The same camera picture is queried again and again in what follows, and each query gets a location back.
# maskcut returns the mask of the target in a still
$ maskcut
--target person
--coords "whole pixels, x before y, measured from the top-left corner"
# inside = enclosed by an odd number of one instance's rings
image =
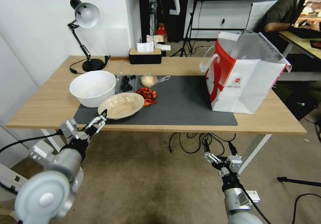
[[[269,33],[288,30],[297,15],[299,0],[278,0],[263,16],[256,32]]]

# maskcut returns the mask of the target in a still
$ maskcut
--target red and white paper bag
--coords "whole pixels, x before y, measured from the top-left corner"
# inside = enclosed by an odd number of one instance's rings
[[[213,111],[253,114],[290,63],[261,34],[221,31],[213,56],[200,69]]]

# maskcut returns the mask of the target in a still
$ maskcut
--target logo on bag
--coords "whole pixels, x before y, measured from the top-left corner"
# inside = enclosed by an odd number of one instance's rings
[[[233,84],[241,84],[242,82],[242,77],[235,77],[233,80]]]

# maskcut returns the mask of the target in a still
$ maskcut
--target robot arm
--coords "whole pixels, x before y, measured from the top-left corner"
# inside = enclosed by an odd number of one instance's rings
[[[204,158],[218,170],[222,178],[222,191],[225,195],[225,209],[228,216],[228,224],[262,224],[255,215],[248,213],[252,209],[252,202],[243,191],[243,186],[238,180],[238,170],[242,165],[241,156],[238,154],[228,157],[217,157],[211,154],[207,140],[204,145]],[[246,191],[253,202],[260,202],[256,191]]]
[[[24,224],[45,224],[61,219],[70,210],[83,181],[80,167],[90,138],[105,125],[107,110],[94,118],[82,131],[74,119],[60,125],[67,144],[54,155],[54,149],[41,140],[32,147],[30,157],[44,166],[22,186],[15,200],[15,211]]]

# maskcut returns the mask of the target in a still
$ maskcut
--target white bowl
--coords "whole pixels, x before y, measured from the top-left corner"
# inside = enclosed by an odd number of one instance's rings
[[[98,107],[104,100],[115,95],[115,76],[107,71],[92,71],[76,77],[69,91],[86,107]]]
[[[98,107],[98,113],[107,109],[107,119],[122,119],[133,115],[144,106],[144,98],[137,93],[119,93],[106,99]]]

